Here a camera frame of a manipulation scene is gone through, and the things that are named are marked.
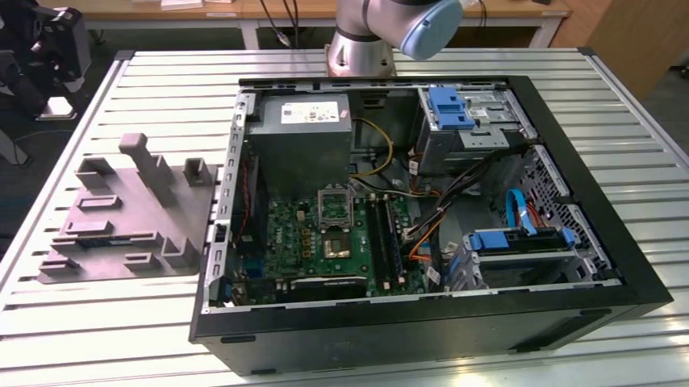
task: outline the yellow wire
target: yellow wire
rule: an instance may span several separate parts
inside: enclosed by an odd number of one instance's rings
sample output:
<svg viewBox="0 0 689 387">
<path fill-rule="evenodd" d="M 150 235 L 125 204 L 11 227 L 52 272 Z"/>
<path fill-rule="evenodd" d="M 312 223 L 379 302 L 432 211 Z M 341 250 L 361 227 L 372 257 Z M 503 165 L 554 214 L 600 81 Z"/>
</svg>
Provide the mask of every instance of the yellow wire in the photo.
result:
<svg viewBox="0 0 689 387">
<path fill-rule="evenodd" d="M 369 176 L 369 175 L 375 175 L 379 171 L 381 171 L 384 169 L 384 167 L 391 163 L 391 156 L 392 156 L 392 141 L 389 139 L 389 136 L 387 135 L 385 131 L 383 131 L 380 129 L 380 127 L 377 125 L 375 125 L 369 120 L 367 119 L 361 119 L 361 118 L 355 118 L 353 121 L 360 121 L 361 123 L 367 123 L 373 129 L 376 129 L 377 133 L 381 134 L 381 136 L 385 138 L 385 142 L 387 142 L 387 158 L 385 158 L 385 162 L 380 165 L 380 167 L 377 167 L 376 169 L 373 170 L 369 170 L 367 172 L 361 172 L 361 173 L 352 173 L 349 176 L 352 177 L 364 177 L 364 176 Z"/>
</svg>

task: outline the motherboard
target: motherboard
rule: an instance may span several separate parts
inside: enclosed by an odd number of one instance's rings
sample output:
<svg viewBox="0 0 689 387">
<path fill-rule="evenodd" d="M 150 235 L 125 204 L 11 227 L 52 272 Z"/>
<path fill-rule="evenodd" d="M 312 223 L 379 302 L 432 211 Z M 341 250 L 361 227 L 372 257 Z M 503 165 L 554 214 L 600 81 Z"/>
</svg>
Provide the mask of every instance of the motherboard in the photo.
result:
<svg viewBox="0 0 689 387">
<path fill-rule="evenodd" d="M 275 303 L 281 294 L 297 294 L 281 299 L 293 302 L 423 293 L 423 267 L 403 256 L 409 221 L 404 197 L 319 192 L 269 201 L 264 258 L 242 265 L 249 303 Z"/>
</svg>

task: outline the aluminum workbench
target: aluminum workbench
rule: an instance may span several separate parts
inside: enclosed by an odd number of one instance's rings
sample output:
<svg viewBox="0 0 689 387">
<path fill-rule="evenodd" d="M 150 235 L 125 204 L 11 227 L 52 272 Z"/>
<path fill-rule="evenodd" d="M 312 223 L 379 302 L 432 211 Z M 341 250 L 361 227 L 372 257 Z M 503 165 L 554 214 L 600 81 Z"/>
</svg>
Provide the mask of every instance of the aluminum workbench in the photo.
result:
<svg viewBox="0 0 689 387">
<path fill-rule="evenodd" d="M 530 76 L 675 301 L 555 352 L 242 380 L 186 342 L 196 276 L 42 285 L 82 156 L 148 136 L 168 164 L 225 154 L 240 77 L 324 75 L 321 51 L 137 52 L 114 61 L 0 265 L 0 385 L 642 385 L 689 381 L 689 159 L 600 61 L 574 49 L 396 54 L 399 75 Z"/>
</svg>

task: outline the power supply label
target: power supply label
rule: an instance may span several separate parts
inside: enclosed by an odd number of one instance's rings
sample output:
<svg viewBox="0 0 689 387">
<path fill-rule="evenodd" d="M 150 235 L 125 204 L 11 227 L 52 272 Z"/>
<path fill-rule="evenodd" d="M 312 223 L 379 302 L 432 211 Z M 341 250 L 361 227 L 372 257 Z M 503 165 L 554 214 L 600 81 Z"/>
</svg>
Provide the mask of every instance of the power supply label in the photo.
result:
<svg viewBox="0 0 689 387">
<path fill-rule="evenodd" d="M 293 102 L 281 106 L 281 123 L 336 123 L 336 102 Z"/>
</svg>

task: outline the green circuit board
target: green circuit board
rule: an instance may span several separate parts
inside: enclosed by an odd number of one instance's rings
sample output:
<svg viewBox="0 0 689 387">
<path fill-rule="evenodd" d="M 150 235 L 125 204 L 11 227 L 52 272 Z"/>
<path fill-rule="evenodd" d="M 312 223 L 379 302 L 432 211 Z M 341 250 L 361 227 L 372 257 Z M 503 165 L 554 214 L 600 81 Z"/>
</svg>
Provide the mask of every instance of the green circuit board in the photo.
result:
<svg viewBox="0 0 689 387">
<path fill-rule="evenodd" d="M 403 198 L 389 201 L 391 212 L 401 230 L 408 226 L 408 209 Z M 324 211 L 331 218 L 341 216 L 341 204 L 324 202 Z M 352 226 L 341 233 L 348 240 L 348 257 L 327 258 L 324 239 L 329 231 L 319 229 L 317 199 L 270 201 L 268 214 L 268 251 L 264 257 L 264 277 L 365 277 L 368 297 L 424 292 L 423 268 L 416 264 L 404 273 L 404 283 L 383 289 L 375 282 L 375 265 L 369 250 L 369 233 L 365 221 L 364 200 L 353 199 Z M 270 299 L 256 300 L 270 303 Z"/>
</svg>

